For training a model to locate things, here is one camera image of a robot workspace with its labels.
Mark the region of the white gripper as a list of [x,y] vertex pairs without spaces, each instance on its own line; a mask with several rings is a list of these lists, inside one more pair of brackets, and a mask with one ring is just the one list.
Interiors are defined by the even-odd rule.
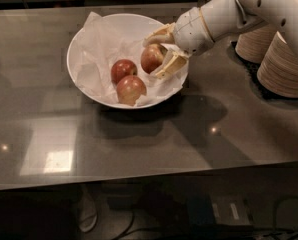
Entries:
[[[144,38],[143,46],[150,44],[175,44],[188,55],[201,55],[214,46],[209,29],[200,8],[194,7],[182,14],[176,23],[168,23]],[[188,57],[170,49],[154,76],[158,79],[171,77],[188,62]]]

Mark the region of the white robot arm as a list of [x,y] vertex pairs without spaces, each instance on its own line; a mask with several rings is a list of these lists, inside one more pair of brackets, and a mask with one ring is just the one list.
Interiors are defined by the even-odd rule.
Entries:
[[143,45],[177,46],[154,71],[155,77],[163,79],[180,70],[191,56],[210,50],[218,40],[266,24],[280,32],[298,58],[298,0],[211,0],[158,28]]

